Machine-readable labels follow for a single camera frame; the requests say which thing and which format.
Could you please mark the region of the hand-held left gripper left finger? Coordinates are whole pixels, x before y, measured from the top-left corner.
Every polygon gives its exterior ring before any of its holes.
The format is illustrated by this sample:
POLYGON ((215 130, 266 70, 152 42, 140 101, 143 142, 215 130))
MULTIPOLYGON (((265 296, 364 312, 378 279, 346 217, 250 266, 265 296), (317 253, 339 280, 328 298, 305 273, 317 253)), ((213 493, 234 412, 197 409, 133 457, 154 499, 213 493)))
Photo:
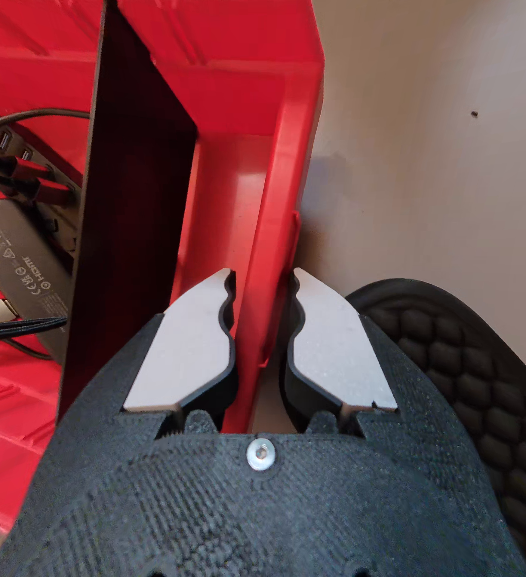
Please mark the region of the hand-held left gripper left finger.
POLYGON ((223 413, 237 394, 236 273, 221 269, 170 305, 123 404, 128 413, 223 413))

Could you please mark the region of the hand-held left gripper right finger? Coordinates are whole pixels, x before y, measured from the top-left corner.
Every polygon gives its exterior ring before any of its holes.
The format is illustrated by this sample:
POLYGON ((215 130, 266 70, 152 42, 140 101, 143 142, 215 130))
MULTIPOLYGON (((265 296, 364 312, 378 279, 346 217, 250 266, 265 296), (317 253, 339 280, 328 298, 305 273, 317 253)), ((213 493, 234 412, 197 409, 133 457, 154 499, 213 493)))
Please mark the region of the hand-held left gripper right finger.
POLYGON ((293 271, 294 332, 284 392, 300 413, 395 412, 397 401, 355 308, 302 268, 293 271))

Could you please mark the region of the small red plastic bin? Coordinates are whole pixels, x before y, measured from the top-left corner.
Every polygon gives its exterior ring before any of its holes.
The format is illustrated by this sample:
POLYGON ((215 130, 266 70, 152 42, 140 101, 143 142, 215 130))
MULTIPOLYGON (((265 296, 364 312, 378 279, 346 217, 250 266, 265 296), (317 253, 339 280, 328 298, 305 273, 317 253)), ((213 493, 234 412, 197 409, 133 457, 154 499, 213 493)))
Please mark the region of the small red plastic bin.
MULTIPOLYGON (((21 123, 83 183, 103 3, 0 1, 0 126, 21 123)), ((246 432, 295 256, 322 105, 324 53, 312 4, 117 3, 197 128, 169 304, 218 270, 235 271, 238 395, 223 431, 246 432)), ((70 312, 78 244, 73 258, 59 253, 32 224, 71 275, 70 312)), ((0 342, 1 533, 13 526, 58 425, 68 337, 64 327, 21 338, 50 360, 0 342)))

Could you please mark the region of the black multi-port usb hub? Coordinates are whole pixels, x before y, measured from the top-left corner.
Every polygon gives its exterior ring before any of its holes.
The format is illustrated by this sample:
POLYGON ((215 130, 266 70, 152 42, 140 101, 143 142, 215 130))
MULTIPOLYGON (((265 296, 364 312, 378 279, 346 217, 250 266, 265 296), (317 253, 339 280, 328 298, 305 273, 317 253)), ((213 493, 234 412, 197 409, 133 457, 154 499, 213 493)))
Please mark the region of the black multi-port usb hub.
POLYGON ((16 122, 0 126, 0 179, 37 179, 44 192, 36 199, 0 182, 0 199, 10 198, 59 252, 75 256, 83 176, 35 133, 16 122))

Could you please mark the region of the black wrist rest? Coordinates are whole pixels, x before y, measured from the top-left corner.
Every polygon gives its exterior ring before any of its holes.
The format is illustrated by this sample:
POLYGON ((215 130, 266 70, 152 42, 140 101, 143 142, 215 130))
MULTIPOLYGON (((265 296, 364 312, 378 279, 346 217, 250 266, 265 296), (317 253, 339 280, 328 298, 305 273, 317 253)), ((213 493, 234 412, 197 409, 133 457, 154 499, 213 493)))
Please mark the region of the black wrist rest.
POLYGON ((346 300, 381 328, 452 406, 526 558, 526 364, 477 313, 435 285, 385 279, 346 300))

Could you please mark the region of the black divider of red bin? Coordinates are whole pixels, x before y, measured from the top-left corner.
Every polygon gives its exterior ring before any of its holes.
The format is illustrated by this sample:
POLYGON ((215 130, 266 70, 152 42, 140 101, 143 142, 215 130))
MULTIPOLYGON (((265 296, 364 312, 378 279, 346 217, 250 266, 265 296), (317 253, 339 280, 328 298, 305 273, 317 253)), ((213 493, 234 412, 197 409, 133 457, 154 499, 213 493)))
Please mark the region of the black divider of red bin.
POLYGON ((117 1, 105 1, 56 423, 169 304, 196 138, 117 1))

